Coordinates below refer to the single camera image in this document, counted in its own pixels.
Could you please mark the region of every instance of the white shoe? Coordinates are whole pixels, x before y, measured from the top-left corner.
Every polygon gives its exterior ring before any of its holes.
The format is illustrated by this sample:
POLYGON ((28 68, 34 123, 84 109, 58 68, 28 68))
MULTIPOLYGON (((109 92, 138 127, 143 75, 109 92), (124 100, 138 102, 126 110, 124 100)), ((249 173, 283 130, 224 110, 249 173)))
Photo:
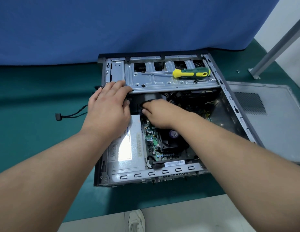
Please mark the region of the white shoe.
POLYGON ((145 232, 146 222, 140 209, 129 214, 129 232, 145 232))

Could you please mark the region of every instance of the green table surface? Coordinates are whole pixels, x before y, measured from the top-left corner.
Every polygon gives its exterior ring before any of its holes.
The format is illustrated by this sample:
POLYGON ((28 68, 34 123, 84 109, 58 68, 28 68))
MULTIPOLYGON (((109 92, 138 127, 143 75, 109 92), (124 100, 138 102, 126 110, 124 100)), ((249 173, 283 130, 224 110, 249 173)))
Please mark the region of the green table surface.
MULTIPOLYGON (((259 81, 248 73, 247 69, 265 55, 255 40, 241 52, 211 50, 210 53, 226 80, 289 85, 300 102, 299 87, 277 63, 263 72, 259 81)), ((77 133, 85 116, 57 122, 55 113, 76 112, 87 104, 94 86, 100 82, 101 66, 96 63, 0 66, 0 172, 77 133)), ((94 170, 65 222, 224 194, 211 174, 115 188, 93 187, 93 178, 94 170)))

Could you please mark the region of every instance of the metal mesh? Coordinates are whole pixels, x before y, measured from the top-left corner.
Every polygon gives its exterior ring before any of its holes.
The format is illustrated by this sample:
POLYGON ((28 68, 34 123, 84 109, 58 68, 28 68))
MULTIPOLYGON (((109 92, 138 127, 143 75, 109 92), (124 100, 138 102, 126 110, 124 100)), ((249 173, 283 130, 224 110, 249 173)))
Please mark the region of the metal mesh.
POLYGON ((235 92, 235 96, 246 114, 267 115, 259 94, 235 92))

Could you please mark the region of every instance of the white floor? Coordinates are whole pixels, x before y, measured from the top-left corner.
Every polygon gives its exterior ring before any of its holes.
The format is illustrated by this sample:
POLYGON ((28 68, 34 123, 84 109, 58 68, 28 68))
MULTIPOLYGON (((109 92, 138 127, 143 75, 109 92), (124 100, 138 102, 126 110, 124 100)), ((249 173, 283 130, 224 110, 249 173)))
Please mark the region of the white floor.
MULTIPOLYGON (((255 232, 227 195, 145 208, 142 212, 146 232, 255 232)), ((59 232, 128 232, 128 216, 125 212, 66 222, 59 232)))

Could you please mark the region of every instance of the screwdriver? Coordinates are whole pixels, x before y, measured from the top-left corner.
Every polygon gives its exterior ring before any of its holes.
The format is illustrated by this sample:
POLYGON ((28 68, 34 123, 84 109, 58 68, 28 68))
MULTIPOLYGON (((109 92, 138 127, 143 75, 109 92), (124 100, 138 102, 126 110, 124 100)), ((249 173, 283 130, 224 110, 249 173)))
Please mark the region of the screwdriver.
POLYGON ((210 69, 207 67, 197 67, 194 69, 175 69, 173 72, 147 72, 142 71, 142 74, 172 74, 174 78, 198 78, 198 77, 207 77, 210 75, 210 69))

